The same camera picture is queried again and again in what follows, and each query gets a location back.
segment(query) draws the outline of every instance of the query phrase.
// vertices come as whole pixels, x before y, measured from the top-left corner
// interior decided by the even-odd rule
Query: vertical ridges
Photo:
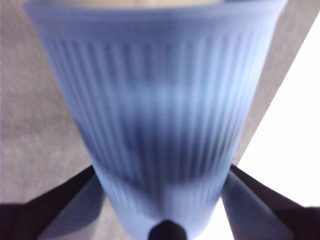
[[[113,174],[102,182],[111,201],[150,211],[123,190],[132,185],[171,214],[211,203],[250,108],[270,31],[152,44],[43,40],[95,167]],[[168,190],[210,178],[184,197]]]

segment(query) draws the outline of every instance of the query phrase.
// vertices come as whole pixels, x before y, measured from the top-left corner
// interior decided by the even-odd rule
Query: gray wall
[[[21,9],[22,2],[1,2],[2,202],[28,201],[90,164],[35,30]],[[235,163],[241,158],[319,9],[320,0],[289,1],[277,26]],[[128,239],[108,202],[95,239]]]

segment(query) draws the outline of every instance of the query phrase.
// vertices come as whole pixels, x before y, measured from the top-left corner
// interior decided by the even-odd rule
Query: cup
[[[206,227],[286,0],[24,5],[124,229]]]

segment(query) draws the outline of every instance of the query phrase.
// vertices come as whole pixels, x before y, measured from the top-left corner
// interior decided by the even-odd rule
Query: white background
[[[238,167],[291,200],[320,206],[320,15]],[[232,240],[220,200],[196,240]]]

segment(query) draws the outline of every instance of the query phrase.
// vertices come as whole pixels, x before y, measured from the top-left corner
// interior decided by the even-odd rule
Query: cup rim
[[[32,19],[63,21],[157,21],[227,17],[267,12],[280,12],[288,0],[239,0],[170,7],[86,8],[43,4],[48,0],[28,0],[23,4]]]

